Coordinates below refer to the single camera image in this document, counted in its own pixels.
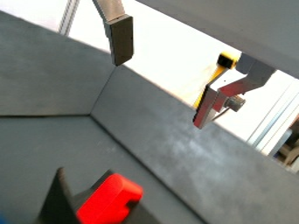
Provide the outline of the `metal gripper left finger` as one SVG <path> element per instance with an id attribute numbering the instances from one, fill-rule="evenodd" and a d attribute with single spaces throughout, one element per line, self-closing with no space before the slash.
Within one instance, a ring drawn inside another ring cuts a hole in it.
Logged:
<path id="1" fill-rule="evenodd" d="M 134 56 L 134 18 L 126 14 L 122 0 L 92 0 L 92 2 L 103 19 L 112 63 L 120 66 Z"/>

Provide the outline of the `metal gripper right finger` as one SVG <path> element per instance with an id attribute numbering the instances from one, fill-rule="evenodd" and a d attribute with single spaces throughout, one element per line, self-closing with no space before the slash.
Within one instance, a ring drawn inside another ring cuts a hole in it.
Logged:
<path id="1" fill-rule="evenodd" d="M 270 65 L 246 53 L 234 55 L 222 52 L 216 62 L 216 70 L 194 103 L 196 108 L 192 118 L 194 125 L 202 129 L 216 118 L 216 114 L 223 109 L 238 112 L 246 103 L 242 95 L 262 88 L 275 71 Z"/>

